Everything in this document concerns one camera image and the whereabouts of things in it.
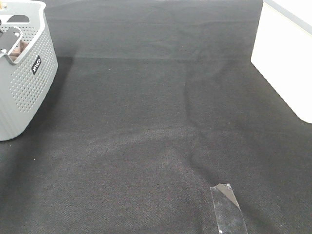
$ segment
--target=clear tape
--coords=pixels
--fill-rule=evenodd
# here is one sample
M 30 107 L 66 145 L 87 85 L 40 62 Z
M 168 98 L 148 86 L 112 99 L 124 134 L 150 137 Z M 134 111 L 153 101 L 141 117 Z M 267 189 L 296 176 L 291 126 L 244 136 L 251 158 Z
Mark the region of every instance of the clear tape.
M 244 217 L 230 184 L 210 187 L 220 234 L 248 234 Z

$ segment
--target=basket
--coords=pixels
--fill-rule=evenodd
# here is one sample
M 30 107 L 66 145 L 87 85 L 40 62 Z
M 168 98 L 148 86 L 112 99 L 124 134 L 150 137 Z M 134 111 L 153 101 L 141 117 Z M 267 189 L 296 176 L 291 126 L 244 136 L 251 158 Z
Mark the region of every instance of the basket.
M 2 20 L 0 29 L 17 26 L 26 49 L 12 61 L 0 53 L 0 141 L 20 135 L 44 100 L 56 74 L 58 62 L 44 14 L 45 3 L 31 0 L 7 1 L 0 19 L 27 16 L 29 22 Z

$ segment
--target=table surface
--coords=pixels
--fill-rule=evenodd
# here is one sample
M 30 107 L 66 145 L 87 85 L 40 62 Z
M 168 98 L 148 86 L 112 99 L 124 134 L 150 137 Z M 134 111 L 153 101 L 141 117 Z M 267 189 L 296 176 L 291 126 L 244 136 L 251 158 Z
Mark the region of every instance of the table surface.
M 216 234 L 230 183 L 251 234 L 312 230 L 312 125 L 250 62 L 260 0 L 48 0 L 59 68 L 0 143 L 0 233 Z

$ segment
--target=white container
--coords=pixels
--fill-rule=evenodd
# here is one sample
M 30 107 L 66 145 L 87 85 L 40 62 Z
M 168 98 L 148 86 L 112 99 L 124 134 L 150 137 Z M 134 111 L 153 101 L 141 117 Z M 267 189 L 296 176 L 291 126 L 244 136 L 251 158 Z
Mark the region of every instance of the white container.
M 12 139 L 25 130 L 45 98 L 58 68 L 44 14 L 45 3 L 30 0 L 5 2 L 6 7 L 0 9 L 0 29 L 6 31 L 9 27 L 19 27 L 23 32 L 22 40 L 29 44 L 15 61 L 7 54 L 0 54 L 0 141 Z M 25 15 L 29 23 L 8 23 L 9 15 Z
M 312 1 L 264 0 L 252 63 L 312 123 Z

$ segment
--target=basket handle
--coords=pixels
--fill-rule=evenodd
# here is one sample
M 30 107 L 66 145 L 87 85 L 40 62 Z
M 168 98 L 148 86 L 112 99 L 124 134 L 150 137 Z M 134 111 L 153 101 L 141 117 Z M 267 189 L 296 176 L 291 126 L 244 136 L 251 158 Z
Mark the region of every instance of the basket handle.
M 29 22 L 35 27 L 40 27 L 40 22 L 43 20 L 43 11 L 45 3 L 32 0 L 7 0 L 0 1 L 0 19 L 2 24 L 19 24 L 25 22 L 7 22 L 14 15 L 27 16 Z

